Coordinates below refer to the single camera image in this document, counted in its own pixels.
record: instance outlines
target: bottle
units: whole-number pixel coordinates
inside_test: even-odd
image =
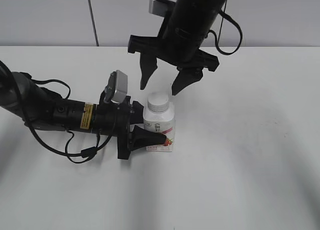
[[[175,140],[175,107],[168,94],[154,92],[148,96],[143,110],[144,129],[166,135],[163,145],[147,146],[147,151],[172,152]]]

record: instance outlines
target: yellow label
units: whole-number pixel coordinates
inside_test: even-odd
[[[84,104],[81,125],[80,125],[81,129],[86,129],[86,130],[89,129],[93,109],[94,109],[94,105],[92,103]]]

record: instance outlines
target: sticker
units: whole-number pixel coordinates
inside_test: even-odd
[[[90,128],[90,122],[91,122],[91,116],[92,116],[92,111],[94,109],[94,105],[92,103],[85,103],[84,104],[84,109],[82,113],[82,119],[81,119],[81,124],[80,128],[88,130]]]
[[[154,133],[161,133],[166,136],[166,140],[162,145],[147,146],[147,151],[154,152],[172,152],[175,141],[175,120],[168,122],[144,121],[144,129]]]

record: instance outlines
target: screw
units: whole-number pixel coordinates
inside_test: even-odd
[[[63,113],[65,111],[65,108],[63,106],[58,106],[57,111],[59,113]]]

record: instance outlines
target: bottle label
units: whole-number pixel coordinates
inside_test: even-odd
[[[147,151],[172,152],[175,141],[175,119],[166,122],[144,121],[144,129],[166,135],[166,141],[163,145],[147,146]]]

